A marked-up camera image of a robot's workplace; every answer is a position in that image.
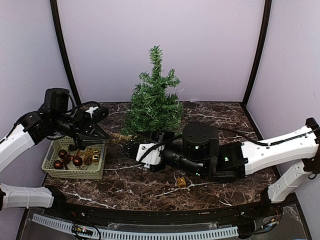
artificial pine tree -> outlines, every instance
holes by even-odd
[[[127,113],[125,132],[172,131],[180,126],[183,106],[177,94],[167,93],[167,88],[175,88],[180,80],[171,69],[167,76],[161,76],[163,53],[160,46],[149,50],[152,74],[142,72],[142,82],[138,83],[131,97],[131,110]]]

green basket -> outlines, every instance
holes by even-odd
[[[54,161],[59,160],[58,152],[61,149],[68,151],[68,146],[75,142],[71,137],[64,137],[60,140],[52,141],[44,161],[42,163],[42,170],[48,173],[52,178],[61,178],[61,179],[87,179],[87,180],[99,180],[102,179],[104,173],[104,165],[106,160],[107,146],[104,144],[92,145],[89,148],[97,149],[100,152],[100,161],[98,165],[91,164],[86,170],[78,170],[72,162],[68,166],[68,170],[65,169],[55,169]]]

brown marble surface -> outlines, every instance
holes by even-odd
[[[101,123],[105,130],[119,133],[129,103],[105,103],[109,116]],[[239,103],[184,102],[182,127],[192,121],[239,130],[256,138]],[[220,144],[243,141],[240,136],[220,132]],[[176,179],[185,177],[186,187]],[[236,182],[209,182],[167,166],[152,173],[123,153],[121,145],[108,146],[102,180],[59,179],[47,176],[44,184],[57,186],[67,201],[85,206],[141,211],[203,210],[259,201],[260,192],[276,181],[272,168],[258,171]]]

white backdrop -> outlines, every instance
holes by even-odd
[[[48,88],[69,88],[59,52],[50,1],[0,0],[0,138],[22,115],[36,111]],[[40,187],[44,140],[0,173],[0,183]],[[0,239],[15,240],[23,208],[0,212]]]
[[[241,101],[264,0],[59,0],[70,64],[82,101],[129,101],[148,50],[176,70],[184,101]]]
[[[320,123],[320,1],[273,1],[248,110],[264,138]],[[284,173],[291,163],[279,166]],[[312,239],[320,240],[320,177],[296,190]]]

white arm casing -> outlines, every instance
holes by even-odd
[[[261,140],[259,142],[273,143],[308,133],[311,130],[311,128],[303,126],[289,134]],[[242,154],[244,158],[248,159],[248,163],[245,164],[245,175],[250,175],[261,169],[289,161],[313,158],[319,146],[315,141],[316,138],[314,133],[310,133],[307,134],[307,136],[295,138],[270,147],[259,146],[249,141],[243,142],[241,146]]]
[[[281,203],[304,180],[313,173],[304,171],[304,163],[300,160],[293,164],[278,181],[268,187],[268,196],[272,204]]]
[[[0,144],[0,173],[19,155],[35,145],[28,132],[19,124],[13,132]],[[0,189],[5,193],[0,209],[12,207],[44,207],[50,208],[54,197],[45,187],[19,187],[0,183]]]
[[[151,148],[155,143],[140,144],[138,153],[136,155],[136,161],[139,162],[142,155]],[[150,165],[158,165],[161,161],[160,152],[164,149],[164,146],[160,146],[157,149],[151,151],[141,162],[144,163],[144,167],[149,169]]]
[[[0,183],[0,188],[5,192],[2,209],[17,207],[42,207],[50,208],[54,202],[54,197],[50,190],[45,187],[23,187],[9,186]]]
[[[19,124],[0,144],[0,173],[20,154],[32,148],[35,143],[24,126]]]

